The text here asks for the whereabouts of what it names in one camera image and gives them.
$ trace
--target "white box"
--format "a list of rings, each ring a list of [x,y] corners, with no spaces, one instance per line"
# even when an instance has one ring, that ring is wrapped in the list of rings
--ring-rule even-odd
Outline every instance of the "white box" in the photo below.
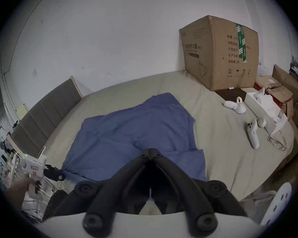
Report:
[[[267,122],[265,129],[269,133],[269,135],[273,135],[274,133],[278,132],[287,122],[287,116],[283,113],[280,107],[272,101],[271,109],[267,111],[263,108],[263,106],[254,98],[254,93],[247,93],[245,97],[245,104],[252,110],[252,112],[258,118],[264,118]],[[268,113],[271,114],[272,110],[275,111],[275,117],[277,119],[273,119]]]

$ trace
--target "white game controller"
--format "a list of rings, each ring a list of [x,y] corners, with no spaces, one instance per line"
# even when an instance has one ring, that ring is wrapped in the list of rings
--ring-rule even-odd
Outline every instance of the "white game controller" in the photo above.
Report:
[[[238,114],[245,113],[245,111],[246,111],[246,107],[245,107],[241,97],[238,97],[236,99],[236,102],[225,101],[223,103],[223,106],[225,106],[226,108],[235,110],[235,112],[238,113]]]
[[[254,149],[258,149],[259,148],[259,140],[256,134],[256,130],[257,130],[257,121],[256,119],[252,119],[250,121],[250,123],[247,125],[247,133],[249,136],[249,140],[250,143],[252,144],[252,147]]]

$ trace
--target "black screw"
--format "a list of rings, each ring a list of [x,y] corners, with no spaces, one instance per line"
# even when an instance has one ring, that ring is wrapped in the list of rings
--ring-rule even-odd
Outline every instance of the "black screw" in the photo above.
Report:
[[[80,191],[83,193],[86,193],[92,189],[91,185],[89,184],[84,184],[83,186],[80,187]]]
[[[221,190],[221,186],[219,186],[218,184],[212,184],[210,186],[210,189],[219,192]]]
[[[103,228],[103,220],[96,214],[88,214],[84,218],[83,226],[86,229],[100,230]]]
[[[217,220],[213,214],[204,214],[198,218],[196,225],[201,231],[211,231],[216,228]]]

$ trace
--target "green tape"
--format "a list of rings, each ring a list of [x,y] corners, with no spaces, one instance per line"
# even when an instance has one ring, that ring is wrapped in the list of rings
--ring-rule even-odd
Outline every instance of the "green tape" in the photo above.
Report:
[[[246,62],[246,45],[243,26],[235,23],[237,36],[238,36],[238,57],[243,58],[243,62]]]

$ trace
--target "white vr controller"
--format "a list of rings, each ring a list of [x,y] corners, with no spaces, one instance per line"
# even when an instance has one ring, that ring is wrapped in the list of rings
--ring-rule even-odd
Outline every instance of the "white vr controller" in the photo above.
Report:
[[[252,119],[250,121],[250,123],[247,125],[247,133],[248,133],[248,136],[249,136],[249,140],[250,140],[250,143],[252,144],[252,147],[254,149],[258,149],[259,148],[259,140],[258,140],[258,136],[257,136],[257,121],[256,119]]]

